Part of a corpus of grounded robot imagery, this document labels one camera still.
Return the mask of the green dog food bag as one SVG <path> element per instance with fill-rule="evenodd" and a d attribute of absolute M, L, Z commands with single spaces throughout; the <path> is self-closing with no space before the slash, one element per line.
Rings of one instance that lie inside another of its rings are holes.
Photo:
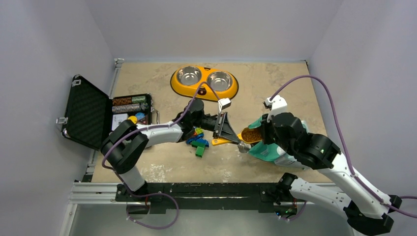
<path fill-rule="evenodd" d="M 252 124 L 248 125 L 247 128 L 259 128 L 261 126 L 261 118 L 257 119 Z M 310 168 L 301 164 L 293 156 L 286 153 L 277 144 L 266 145 L 262 141 L 254 144 L 245 144 L 241 141 L 238 144 L 239 152 L 247 153 L 259 160 L 273 163 L 277 166 L 298 168 L 302 170 L 309 170 Z"/>

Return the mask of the yellow plastic scoop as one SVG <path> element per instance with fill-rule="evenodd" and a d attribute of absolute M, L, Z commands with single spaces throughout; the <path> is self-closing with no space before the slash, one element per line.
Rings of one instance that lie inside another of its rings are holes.
<path fill-rule="evenodd" d="M 260 142 L 263 138 L 259 128 L 244 128 L 239 134 L 237 134 L 238 141 L 232 142 L 224 138 L 216 138 L 211 141 L 213 146 L 223 145 L 223 144 L 239 144 L 243 141 L 245 144 L 254 144 Z"/>

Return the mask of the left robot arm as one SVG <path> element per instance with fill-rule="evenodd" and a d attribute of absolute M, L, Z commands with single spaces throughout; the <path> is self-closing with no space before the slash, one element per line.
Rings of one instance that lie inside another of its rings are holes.
<path fill-rule="evenodd" d="M 116 172 L 128 187 L 127 194 L 134 201 L 145 198 L 147 182 L 141 176 L 136 163 L 143 151 L 163 143 L 180 143 L 188 140 L 195 128 L 213 133 L 214 139 L 223 139 L 232 144 L 240 140 L 232 129 L 227 112 L 208 115 L 204 102 L 192 99 L 184 111 L 170 122 L 156 125 L 136 125 L 131 120 L 123 121 L 101 144 L 104 161 Z"/>

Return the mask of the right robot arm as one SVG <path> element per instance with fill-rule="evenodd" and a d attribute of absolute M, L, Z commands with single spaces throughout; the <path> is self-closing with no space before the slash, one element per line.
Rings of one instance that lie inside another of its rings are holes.
<path fill-rule="evenodd" d="M 307 132 L 292 113 L 280 113 L 271 119 L 262 115 L 259 130 L 266 144 L 277 144 L 296 161 L 325 175 L 341 189 L 335 192 L 285 173 L 276 187 L 278 201 L 294 197 L 325 207 L 366 236 L 391 231 L 394 220 L 389 213 L 391 207 L 401 206 L 401 199 L 361 180 L 361 175 L 350 170 L 345 155 L 330 138 Z"/>

